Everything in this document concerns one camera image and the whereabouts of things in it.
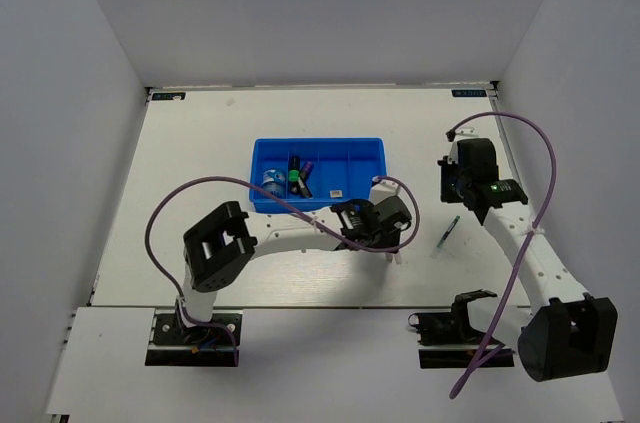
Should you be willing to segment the purple cap black highlighter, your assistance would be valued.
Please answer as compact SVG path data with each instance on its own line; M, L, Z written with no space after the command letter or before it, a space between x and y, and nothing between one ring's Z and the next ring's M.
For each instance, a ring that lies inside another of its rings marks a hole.
M306 182L314 169L312 161L306 161L299 172L299 180Z

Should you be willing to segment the green cap black highlighter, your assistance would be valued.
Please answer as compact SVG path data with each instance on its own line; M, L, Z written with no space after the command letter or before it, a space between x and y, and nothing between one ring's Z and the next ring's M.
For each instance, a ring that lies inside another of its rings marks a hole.
M287 179L291 184L295 184L299 180L299 172L300 172L300 157L297 155L293 155L290 157L288 162L288 172Z

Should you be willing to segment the blue white tape roll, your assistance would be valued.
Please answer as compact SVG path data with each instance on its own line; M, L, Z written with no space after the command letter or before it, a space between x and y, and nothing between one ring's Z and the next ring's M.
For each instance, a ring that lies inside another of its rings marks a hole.
M287 194L286 173L278 168L269 168L263 172L262 188L277 198L284 199Z

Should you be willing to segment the yellow cap black highlighter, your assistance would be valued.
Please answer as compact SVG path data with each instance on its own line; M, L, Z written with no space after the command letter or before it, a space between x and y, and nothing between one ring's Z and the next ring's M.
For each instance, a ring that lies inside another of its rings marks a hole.
M310 199L313 197L313 194L307 187L304 180L298 180L297 182L291 185L290 189L293 195L299 196L300 198Z

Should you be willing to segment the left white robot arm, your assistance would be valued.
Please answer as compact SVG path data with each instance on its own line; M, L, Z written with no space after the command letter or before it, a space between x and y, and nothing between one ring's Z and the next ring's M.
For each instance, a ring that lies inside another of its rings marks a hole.
M186 277L177 330L191 342L205 339L217 293L253 259L306 250L397 253L401 234L418 224L419 214L394 194L377 203L353 199L280 214L245 212L236 201L223 203L183 236Z

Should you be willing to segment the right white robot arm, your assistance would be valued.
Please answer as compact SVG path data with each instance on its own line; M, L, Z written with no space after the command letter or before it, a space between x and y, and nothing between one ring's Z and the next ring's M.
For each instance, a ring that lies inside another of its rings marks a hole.
M487 138L453 142L439 162L441 199L461 203L498 243L529 299L530 309L506 307L493 332L515 350L526 373L548 381L607 369L618 319L608 298L595 298L533 226L522 187L499 177Z

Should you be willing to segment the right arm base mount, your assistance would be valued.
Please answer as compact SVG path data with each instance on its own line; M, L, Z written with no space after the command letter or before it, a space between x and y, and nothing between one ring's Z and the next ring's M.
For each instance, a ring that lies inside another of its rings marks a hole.
M467 306L479 299L496 298L491 291L475 290L457 295L447 311L410 314L407 324L419 336L420 368L466 368L484 336L470 326Z

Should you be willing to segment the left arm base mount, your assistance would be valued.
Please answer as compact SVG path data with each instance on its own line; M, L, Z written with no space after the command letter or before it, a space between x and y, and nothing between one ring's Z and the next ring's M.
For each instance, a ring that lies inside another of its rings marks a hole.
M154 314L145 356L149 367L224 368L237 367L243 314L223 311L213 314L218 328L186 328L175 311Z

